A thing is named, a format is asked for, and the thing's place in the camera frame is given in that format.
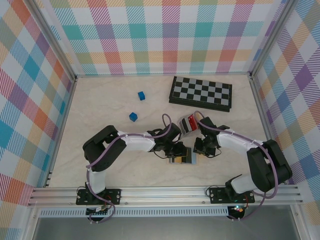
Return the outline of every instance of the small box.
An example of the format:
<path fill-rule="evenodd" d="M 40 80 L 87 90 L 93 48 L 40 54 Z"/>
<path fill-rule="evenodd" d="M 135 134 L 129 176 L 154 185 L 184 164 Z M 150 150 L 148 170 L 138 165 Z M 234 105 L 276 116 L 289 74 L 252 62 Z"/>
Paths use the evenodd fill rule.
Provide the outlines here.
<path fill-rule="evenodd" d="M 138 115 L 132 112 L 130 113 L 129 118 L 132 122 L 135 122 L 138 119 Z"/>
<path fill-rule="evenodd" d="M 138 92 L 138 96 L 139 96 L 140 101 L 142 101 L 142 100 L 145 100 L 145 99 L 146 99 L 146 96 L 145 96 L 145 94 L 144 94 L 144 92 L 143 92 L 143 91 Z"/>
<path fill-rule="evenodd" d="M 181 117 L 178 120 L 178 125 L 180 126 L 182 137 L 189 136 L 198 130 L 198 124 L 193 114 Z"/>

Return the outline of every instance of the black and white chessboard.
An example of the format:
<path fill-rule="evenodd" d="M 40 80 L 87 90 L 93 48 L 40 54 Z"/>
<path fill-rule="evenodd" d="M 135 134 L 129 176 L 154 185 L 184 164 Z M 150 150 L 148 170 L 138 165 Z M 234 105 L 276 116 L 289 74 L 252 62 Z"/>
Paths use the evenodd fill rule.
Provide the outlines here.
<path fill-rule="evenodd" d="M 232 85 L 175 76 L 169 103 L 230 112 Z"/>

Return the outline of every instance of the aluminum frame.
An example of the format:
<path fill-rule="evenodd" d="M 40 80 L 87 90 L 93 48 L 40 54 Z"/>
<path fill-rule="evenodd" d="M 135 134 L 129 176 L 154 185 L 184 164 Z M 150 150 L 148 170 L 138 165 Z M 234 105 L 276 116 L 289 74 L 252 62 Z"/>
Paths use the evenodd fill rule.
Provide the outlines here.
<path fill-rule="evenodd" d="M 272 139 L 273 135 L 272 135 L 272 131 L 271 131 L 271 126 L 269 124 L 266 112 L 263 109 L 262 100 L 261 100 L 261 97 L 259 95 L 259 90 L 258 90 L 258 87 L 256 85 L 255 79 L 254 79 L 254 77 L 252 77 L 249 74 L 248 75 L 248 80 L 250 82 L 250 86 L 251 86 L 251 89 L 252 89 L 252 93 L 253 93 L 253 96 L 254 96 L 256 107 L 257 107 L 259 115 L 260 115 L 260 119 L 261 119 L 261 123 L 262 123 L 262 126 L 263 126 L 263 130 L 265 132 L 265 135 L 266 135 L 266 137 L 268 139 Z M 305 219 L 303 217 L 302 206 L 298 205 L 298 204 L 292 204 L 292 205 L 290 205 L 290 207 L 291 207 L 291 212 L 292 212 L 292 215 L 293 215 L 293 218 L 294 218 L 294 222 L 295 222 L 296 228 L 297 228 L 298 233 L 300 235 L 300 238 L 302 240 L 311 240 L 310 233 L 308 231 L 306 221 L 305 221 Z"/>
<path fill-rule="evenodd" d="M 73 71 L 65 53 L 61 49 L 58 40 L 55 38 L 54 33 L 52 32 L 50 26 L 48 25 L 47 21 L 45 20 L 41 10 L 39 9 L 38 5 L 34 2 L 34 0 L 23 0 L 26 7 L 29 9 L 31 15 L 35 19 L 36 23 L 38 24 L 41 32 L 45 36 L 46 40 L 48 41 L 49 45 L 51 46 L 52 50 L 54 51 L 57 59 L 60 61 L 62 67 L 64 68 L 66 74 L 73 82 L 76 81 L 76 74 Z"/>
<path fill-rule="evenodd" d="M 282 13 L 281 13 L 280 17 L 278 18 L 278 20 L 276 21 L 275 26 L 274 26 L 265 46 L 263 47 L 257 61 L 255 62 L 255 65 L 251 71 L 253 78 L 258 73 L 258 71 L 263 66 L 263 64 L 265 63 L 273 45 L 278 40 L 282 30 L 285 27 L 286 22 L 288 21 L 291 13 L 295 9 L 298 2 L 299 2 L 299 0 L 287 0 L 287 2 L 285 3 L 285 6 L 283 7 Z"/>
<path fill-rule="evenodd" d="M 171 186 L 171 187 L 121 187 L 119 207 L 195 207 L 195 206 L 234 206 L 234 203 L 211 204 L 205 190 L 208 186 Z M 79 208 L 76 205 L 76 187 L 46 187 L 35 188 L 31 196 L 31 208 Z M 259 205 L 262 197 L 255 196 Z M 303 203 L 302 196 L 296 185 L 281 184 L 278 194 L 272 199 L 266 199 L 265 205 L 299 205 Z"/>
<path fill-rule="evenodd" d="M 51 179 L 51 175 L 52 175 L 52 172 L 54 170 L 54 166 L 55 166 L 55 163 L 56 163 L 56 160 L 57 160 L 57 156 L 58 156 L 61 140 L 62 140 L 64 131 L 65 131 L 66 124 L 67 124 L 67 119 L 68 119 L 69 111 L 70 111 L 70 108 L 71 108 L 72 100 L 73 100 L 74 95 L 75 95 L 76 87 L 77 87 L 77 80 L 75 82 L 73 82 L 72 86 L 71 86 L 70 97 L 69 97 L 68 103 L 67 103 L 66 108 L 65 108 L 65 112 L 64 112 L 63 119 L 62 119 L 61 127 L 60 127 L 60 130 L 58 132 L 56 144 L 54 146 L 52 158 L 51 158 L 51 161 L 49 163 L 49 168 L 48 168 L 48 170 L 46 172 L 46 178 L 44 178 L 43 182 L 42 182 L 42 186 L 43 187 L 47 187 L 47 181 Z"/>

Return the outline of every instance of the metal rail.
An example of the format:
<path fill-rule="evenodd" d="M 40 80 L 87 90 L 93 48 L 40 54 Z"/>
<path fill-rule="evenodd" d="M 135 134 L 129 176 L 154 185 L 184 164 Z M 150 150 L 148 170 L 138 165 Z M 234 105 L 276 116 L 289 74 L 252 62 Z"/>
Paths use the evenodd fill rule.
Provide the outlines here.
<path fill-rule="evenodd" d="M 210 204 L 205 195 L 207 186 L 179 187 L 122 187 L 119 207 L 195 207 L 195 206 L 234 206 L 234 203 Z M 65 208 L 76 205 L 76 187 L 46 187 L 35 188 L 31 196 L 31 208 Z M 256 196 L 255 203 L 259 205 L 262 197 Z M 278 194 L 272 199 L 266 199 L 264 205 L 296 205 L 302 204 L 303 199 L 296 185 L 281 184 Z"/>
<path fill-rule="evenodd" d="M 291 13 L 295 9 L 296 5 L 298 4 L 299 0 L 288 0 L 285 3 L 285 6 L 282 10 L 282 13 L 277 20 L 262 52 L 260 53 L 253 69 L 252 69 L 252 76 L 255 77 L 259 72 L 260 68 L 264 65 L 272 47 L 274 46 L 275 42 L 278 40 L 282 30 L 285 27 L 286 22 L 288 21 Z"/>
<path fill-rule="evenodd" d="M 73 71 L 64 51 L 61 49 L 58 40 L 52 32 L 38 5 L 35 3 L 34 0 L 24 0 L 24 3 L 26 7 L 29 9 L 39 28 L 41 29 L 41 32 L 45 36 L 46 40 L 48 41 L 50 47 L 54 51 L 61 65 L 63 66 L 65 73 L 73 82 L 75 82 L 76 73 Z"/>

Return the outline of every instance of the blue cube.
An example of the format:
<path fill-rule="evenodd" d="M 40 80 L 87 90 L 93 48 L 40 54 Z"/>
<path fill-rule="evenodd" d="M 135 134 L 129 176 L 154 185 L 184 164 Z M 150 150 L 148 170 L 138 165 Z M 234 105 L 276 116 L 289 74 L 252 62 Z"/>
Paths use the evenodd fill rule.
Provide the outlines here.
<path fill-rule="evenodd" d="M 145 94 L 144 94 L 144 92 L 143 92 L 143 91 L 138 92 L 138 95 L 139 95 L 140 101 L 142 101 L 142 100 L 145 100 L 145 99 L 146 99 Z"/>
<path fill-rule="evenodd" d="M 130 115 L 129 115 L 129 118 L 132 122 L 135 122 L 137 119 L 138 119 L 138 115 L 135 114 L 134 112 L 132 112 Z"/>

